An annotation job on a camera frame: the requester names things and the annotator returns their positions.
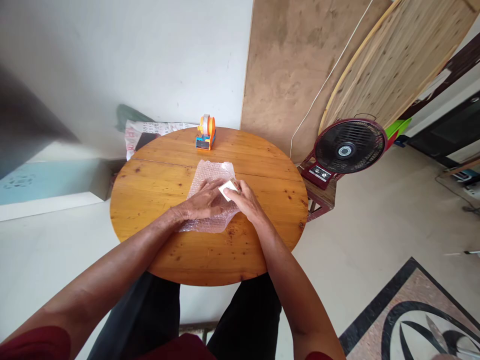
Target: leg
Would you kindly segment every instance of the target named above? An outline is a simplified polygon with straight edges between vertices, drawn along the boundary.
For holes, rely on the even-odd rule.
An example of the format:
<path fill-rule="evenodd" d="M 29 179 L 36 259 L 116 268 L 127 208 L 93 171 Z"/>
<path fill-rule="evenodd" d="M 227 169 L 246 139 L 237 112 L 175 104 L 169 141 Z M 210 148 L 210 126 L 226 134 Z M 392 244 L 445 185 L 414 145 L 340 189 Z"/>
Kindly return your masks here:
<path fill-rule="evenodd" d="M 243 281 L 208 342 L 217 360 L 274 360 L 282 305 L 268 273 Z"/>
<path fill-rule="evenodd" d="M 180 284 L 149 272 L 111 310 L 88 360 L 134 359 L 178 337 Z"/>

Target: white cable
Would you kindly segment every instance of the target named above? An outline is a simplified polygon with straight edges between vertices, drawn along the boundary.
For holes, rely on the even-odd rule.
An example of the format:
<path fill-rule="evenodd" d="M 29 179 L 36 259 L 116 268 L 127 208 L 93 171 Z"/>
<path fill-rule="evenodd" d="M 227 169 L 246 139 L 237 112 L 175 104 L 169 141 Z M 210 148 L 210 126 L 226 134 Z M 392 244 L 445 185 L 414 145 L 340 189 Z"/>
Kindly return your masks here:
<path fill-rule="evenodd" d="M 327 81 L 330 79 L 330 75 L 332 75 L 332 73 L 334 72 L 335 68 L 337 67 L 337 64 L 339 63 L 340 59 L 342 58 L 345 50 L 347 50 L 347 47 L 349 46 L 350 44 L 350 40 L 352 40 L 352 38 L 354 37 L 355 35 L 355 32 L 357 32 L 357 29 L 359 28 L 359 25 L 360 23 L 362 22 L 362 20 L 364 19 L 364 16 L 365 14 L 367 13 L 368 9 L 370 8 L 370 5 L 372 5 L 374 0 L 370 0 L 370 3 L 368 4 L 368 6 L 366 7 L 365 9 L 365 12 L 363 13 L 363 15 L 361 16 L 360 20 L 358 21 L 358 24 L 356 25 L 355 27 L 355 30 L 353 30 L 353 32 L 351 33 L 351 36 L 350 38 L 348 39 L 345 47 L 343 48 L 343 51 L 341 52 L 340 54 L 340 57 L 338 58 L 338 60 L 336 61 L 335 65 L 333 66 L 333 68 L 331 69 L 330 73 L 328 74 L 328 76 L 326 77 L 325 79 L 325 82 L 323 83 L 323 85 L 321 86 L 320 90 L 318 91 L 318 94 L 315 96 L 315 98 L 313 99 L 313 102 L 311 103 L 310 105 L 310 108 L 308 109 L 308 111 L 306 112 L 306 115 L 305 117 L 303 118 L 303 120 L 301 121 L 300 125 L 298 125 L 298 127 L 296 128 L 295 132 L 293 133 L 293 136 L 291 137 L 291 140 L 290 140 L 290 159 L 292 158 L 292 147 L 293 147 L 293 143 L 294 143 L 294 137 L 295 137 L 295 134 L 297 133 L 297 131 L 300 129 L 300 127 L 302 126 L 302 124 L 304 123 L 305 119 L 307 118 L 307 116 L 310 114 L 310 110 L 312 110 L 314 104 L 315 104 L 315 101 L 317 101 L 317 98 L 319 97 L 320 93 L 322 92 L 325 84 L 327 83 Z"/>

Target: light blue panel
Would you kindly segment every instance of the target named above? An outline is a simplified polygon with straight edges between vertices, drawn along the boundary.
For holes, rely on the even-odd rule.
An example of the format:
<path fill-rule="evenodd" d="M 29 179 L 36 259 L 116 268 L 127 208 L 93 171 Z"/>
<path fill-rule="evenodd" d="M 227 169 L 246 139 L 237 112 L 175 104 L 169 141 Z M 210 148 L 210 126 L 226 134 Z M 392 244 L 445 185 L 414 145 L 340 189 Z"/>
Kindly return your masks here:
<path fill-rule="evenodd" d="M 97 159 L 26 163 L 0 180 L 0 205 L 87 192 Z"/>

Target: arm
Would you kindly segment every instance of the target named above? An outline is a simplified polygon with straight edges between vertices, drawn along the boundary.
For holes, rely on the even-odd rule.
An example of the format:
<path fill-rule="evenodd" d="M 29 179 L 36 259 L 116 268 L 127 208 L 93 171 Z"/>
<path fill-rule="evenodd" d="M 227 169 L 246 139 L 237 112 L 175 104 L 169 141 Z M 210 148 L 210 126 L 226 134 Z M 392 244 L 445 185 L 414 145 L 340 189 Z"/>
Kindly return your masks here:
<path fill-rule="evenodd" d="M 220 214 L 211 203 L 224 181 L 206 182 L 187 201 L 167 210 L 150 225 L 113 248 L 52 297 L 5 342 L 29 330 L 58 326 L 70 335 L 70 359 L 82 349 L 99 321 L 153 261 L 171 233 L 185 220 Z"/>
<path fill-rule="evenodd" d="M 241 194 L 226 189 L 258 233 L 266 267 L 290 324 L 296 360 L 314 351 L 345 359 L 329 316 L 307 275 L 262 210 L 254 192 L 240 180 Z"/>

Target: person's left hand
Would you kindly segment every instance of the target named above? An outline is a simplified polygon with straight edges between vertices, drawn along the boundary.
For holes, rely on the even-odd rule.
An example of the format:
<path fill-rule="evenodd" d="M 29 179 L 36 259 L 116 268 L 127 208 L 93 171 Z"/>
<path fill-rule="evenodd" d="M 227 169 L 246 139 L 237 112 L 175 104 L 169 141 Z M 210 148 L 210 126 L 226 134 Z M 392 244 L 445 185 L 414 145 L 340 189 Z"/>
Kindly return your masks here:
<path fill-rule="evenodd" d="M 172 209 L 178 212 L 183 220 L 204 219 L 218 215 L 223 209 L 220 206 L 212 207 L 212 202 L 220 195 L 219 187 L 224 183 L 226 181 L 221 178 L 210 183 L 205 180 L 196 194 Z"/>

